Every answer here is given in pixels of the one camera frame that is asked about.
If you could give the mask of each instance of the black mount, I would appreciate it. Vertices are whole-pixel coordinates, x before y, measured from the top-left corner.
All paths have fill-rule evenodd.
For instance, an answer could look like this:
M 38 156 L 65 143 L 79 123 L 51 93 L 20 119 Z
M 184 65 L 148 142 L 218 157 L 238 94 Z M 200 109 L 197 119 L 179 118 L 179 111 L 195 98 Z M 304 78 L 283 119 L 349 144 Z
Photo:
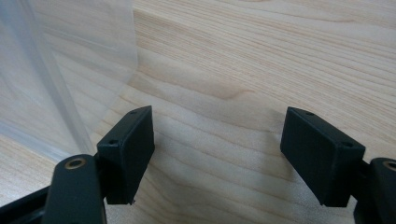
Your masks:
M 315 114 L 288 108 L 280 149 L 318 198 L 329 207 L 358 200 L 356 223 L 396 223 L 396 161 L 363 161 L 365 147 Z
M 133 203 L 154 152 L 151 106 L 126 114 L 97 149 L 94 157 L 59 162 L 49 187 L 0 208 L 0 223 L 106 223 L 104 198 L 109 204 Z

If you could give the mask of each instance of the wood grain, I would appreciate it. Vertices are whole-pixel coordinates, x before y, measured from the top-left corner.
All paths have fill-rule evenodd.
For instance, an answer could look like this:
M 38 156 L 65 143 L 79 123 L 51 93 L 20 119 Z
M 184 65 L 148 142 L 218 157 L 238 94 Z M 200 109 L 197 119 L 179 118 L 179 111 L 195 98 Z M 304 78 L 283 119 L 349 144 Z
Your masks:
M 283 120 L 289 105 L 310 110 L 366 161 L 396 158 L 395 12 L 386 0 L 135 1 L 139 68 L 92 141 L 152 105 L 156 151 L 136 203 L 108 206 L 109 223 L 353 223 L 354 199 L 320 206 L 280 153 Z

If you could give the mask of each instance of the black plastic part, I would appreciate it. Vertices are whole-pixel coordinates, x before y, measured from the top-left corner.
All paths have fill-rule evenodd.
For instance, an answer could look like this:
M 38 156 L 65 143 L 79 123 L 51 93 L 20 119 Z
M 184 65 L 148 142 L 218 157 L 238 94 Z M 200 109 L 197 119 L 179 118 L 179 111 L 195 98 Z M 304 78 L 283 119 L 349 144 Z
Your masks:
M 359 182 L 363 185 L 354 192 L 356 223 L 396 223 L 396 160 L 373 159 L 366 171 Z
M 106 223 L 93 156 L 77 155 L 56 165 L 41 223 Z
M 38 224 L 44 214 L 49 187 L 40 189 L 0 208 L 2 224 Z
M 95 155 L 109 204 L 134 202 L 134 196 L 154 152 L 151 106 L 126 114 L 97 144 Z
M 347 206 L 363 145 L 315 114 L 289 107 L 280 148 L 320 204 Z

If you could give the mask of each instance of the transparent plastic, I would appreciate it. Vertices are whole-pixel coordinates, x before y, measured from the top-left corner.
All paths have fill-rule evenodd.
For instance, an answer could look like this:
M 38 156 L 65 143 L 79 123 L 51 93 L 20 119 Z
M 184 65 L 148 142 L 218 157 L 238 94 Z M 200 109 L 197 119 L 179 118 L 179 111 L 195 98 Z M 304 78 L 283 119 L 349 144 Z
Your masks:
M 94 153 L 137 66 L 132 17 L 124 0 L 1 1 L 0 134 L 56 161 Z

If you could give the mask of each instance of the wooden surface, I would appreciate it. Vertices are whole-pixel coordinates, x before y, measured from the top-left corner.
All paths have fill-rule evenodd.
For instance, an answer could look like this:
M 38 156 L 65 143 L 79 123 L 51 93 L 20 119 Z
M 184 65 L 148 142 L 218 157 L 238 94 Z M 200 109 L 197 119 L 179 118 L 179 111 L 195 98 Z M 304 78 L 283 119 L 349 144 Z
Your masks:
M 396 158 L 394 2 L 137 0 L 134 22 L 138 71 L 92 139 L 152 105 L 156 151 L 109 223 L 353 223 L 356 201 L 320 206 L 279 142 L 290 105 L 364 144 L 366 161 Z M 1 204 L 49 183 L 52 162 L 0 149 Z

